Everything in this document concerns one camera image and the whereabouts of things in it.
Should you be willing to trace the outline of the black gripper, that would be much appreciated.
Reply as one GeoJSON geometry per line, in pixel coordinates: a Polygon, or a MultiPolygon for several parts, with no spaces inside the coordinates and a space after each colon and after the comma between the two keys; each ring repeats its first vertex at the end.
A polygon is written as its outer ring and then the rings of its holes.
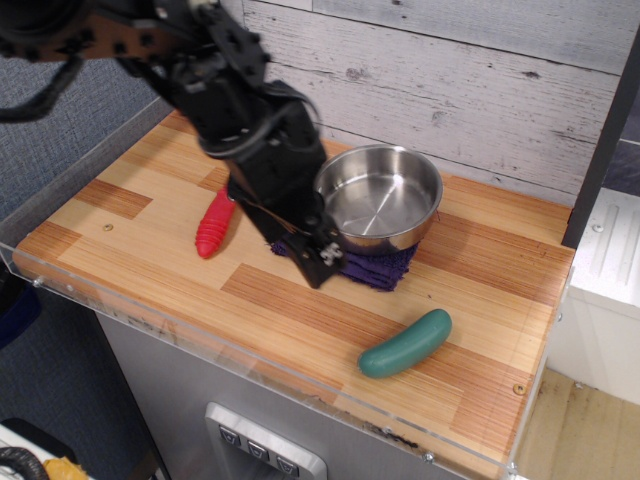
{"type": "Polygon", "coordinates": [[[325,211],[315,179],[327,156],[301,96],[274,97],[248,131],[200,145],[230,170],[229,194],[269,243],[285,250],[308,285],[319,289],[346,264],[344,238],[325,211]],[[315,244],[307,240],[314,237],[315,244]]]}

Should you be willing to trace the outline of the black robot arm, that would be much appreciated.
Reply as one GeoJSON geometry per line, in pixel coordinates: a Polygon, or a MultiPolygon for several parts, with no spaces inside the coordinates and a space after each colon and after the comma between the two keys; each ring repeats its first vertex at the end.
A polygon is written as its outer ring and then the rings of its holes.
{"type": "Polygon", "coordinates": [[[1,54],[56,62],[52,80],[5,123],[49,114],[88,60],[143,79],[226,162],[229,192],[269,243],[282,243],[312,287],[346,264],[345,241],[314,181],[326,159],[302,93],[266,79],[269,54],[218,1],[5,1],[1,54]]]}

